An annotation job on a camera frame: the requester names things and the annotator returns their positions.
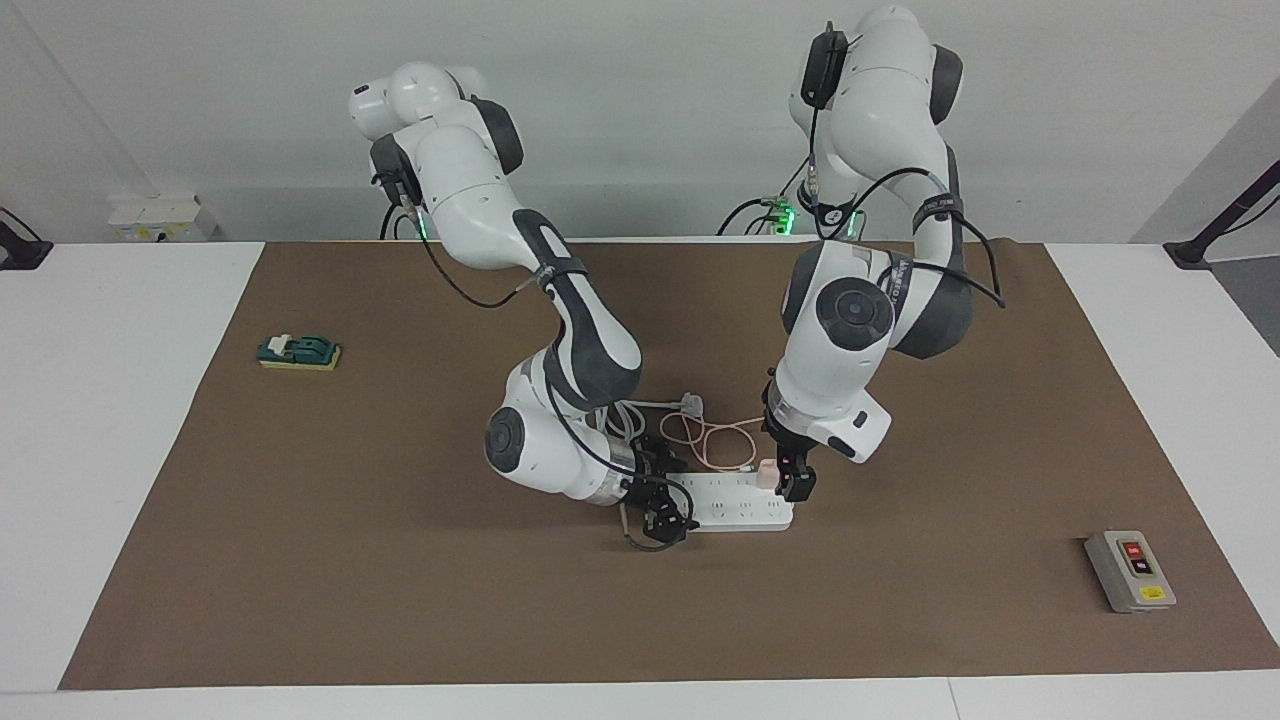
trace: plug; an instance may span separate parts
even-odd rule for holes
[[[692,392],[686,392],[685,395],[680,396],[680,411],[684,413],[685,415],[689,415],[690,418],[701,419],[705,407],[703,406],[703,396],[695,395]]]

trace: gray control box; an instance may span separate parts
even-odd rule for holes
[[[1093,571],[1116,612],[1147,612],[1178,601],[1147,538],[1138,530],[1107,530],[1084,541]]]

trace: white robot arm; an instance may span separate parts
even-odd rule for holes
[[[869,13],[854,36],[828,24],[791,94],[792,118],[814,141],[799,201],[824,241],[796,261],[787,346],[764,392],[778,493],[790,501],[813,489],[815,445],[864,462],[884,438],[890,414],[867,392],[884,354],[937,355],[960,342],[973,313],[955,156],[936,129],[959,92],[960,60],[896,5]],[[838,237],[850,199],[878,184],[915,211],[914,259]]]
[[[650,459],[584,421],[631,396],[640,348],[559,232],[516,200],[506,176],[524,159],[520,137],[500,105],[468,92],[477,82],[470,69],[410,63],[357,87],[348,106],[372,141],[374,181],[420,232],[430,217],[460,263],[526,268],[559,313],[558,336],[507,378],[503,406],[485,432],[489,464],[544,492],[666,512],[668,534],[650,537],[682,537],[691,524],[673,510],[666,484],[644,479]]]

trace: green light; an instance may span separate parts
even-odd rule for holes
[[[867,213],[861,210],[854,210],[854,217],[849,218],[849,225],[845,228],[845,237],[854,237],[861,240],[863,229],[867,227]]]
[[[769,215],[773,220],[773,234],[791,234],[791,228],[796,223],[796,211],[782,197],[776,197],[769,202]]]

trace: wall socket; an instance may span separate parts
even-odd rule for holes
[[[207,242],[218,233],[212,214],[191,195],[118,201],[106,222],[124,242]]]

